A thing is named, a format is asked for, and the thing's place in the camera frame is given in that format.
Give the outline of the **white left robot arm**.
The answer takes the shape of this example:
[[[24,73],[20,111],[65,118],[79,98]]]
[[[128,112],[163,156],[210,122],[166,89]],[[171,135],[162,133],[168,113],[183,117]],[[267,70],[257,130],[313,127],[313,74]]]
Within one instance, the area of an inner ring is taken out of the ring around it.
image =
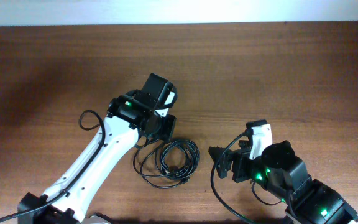
[[[71,167],[41,197],[27,194],[19,203],[19,223],[108,223],[101,215],[86,216],[102,183],[118,161],[144,136],[170,139],[177,100],[171,82],[150,74],[141,90],[112,99],[98,133]]]

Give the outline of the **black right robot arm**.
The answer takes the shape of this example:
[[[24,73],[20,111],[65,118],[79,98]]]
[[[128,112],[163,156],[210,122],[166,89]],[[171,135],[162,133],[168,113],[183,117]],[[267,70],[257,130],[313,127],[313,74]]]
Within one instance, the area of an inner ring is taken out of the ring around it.
[[[250,159],[249,146],[236,151],[210,147],[219,178],[232,171],[233,181],[251,181],[287,204],[285,223],[358,223],[357,212],[335,190],[312,179],[288,141],[272,144]]]

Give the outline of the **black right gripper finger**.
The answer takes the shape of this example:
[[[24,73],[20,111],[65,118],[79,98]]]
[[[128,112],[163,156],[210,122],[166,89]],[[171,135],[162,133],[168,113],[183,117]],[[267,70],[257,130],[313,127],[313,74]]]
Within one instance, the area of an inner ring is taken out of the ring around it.
[[[223,147],[209,147],[209,155],[214,162],[232,161],[232,151]]]
[[[218,177],[220,179],[227,177],[227,174],[231,170],[231,167],[232,167],[232,161],[233,161],[233,158],[232,158],[231,154],[225,154],[219,160],[219,162],[217,164],[217,173],[218,173]]]

